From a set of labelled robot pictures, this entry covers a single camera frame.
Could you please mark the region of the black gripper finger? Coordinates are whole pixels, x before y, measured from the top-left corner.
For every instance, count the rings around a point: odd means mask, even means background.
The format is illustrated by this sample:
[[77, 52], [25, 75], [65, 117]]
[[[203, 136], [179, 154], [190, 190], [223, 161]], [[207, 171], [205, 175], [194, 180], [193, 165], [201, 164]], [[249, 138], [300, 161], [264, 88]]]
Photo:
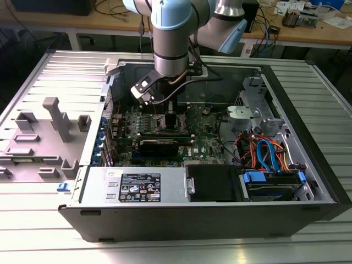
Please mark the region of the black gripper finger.
[[177, 100], [170, 100], [166, 104], [166, 128], [174, 129], [177, 117]]

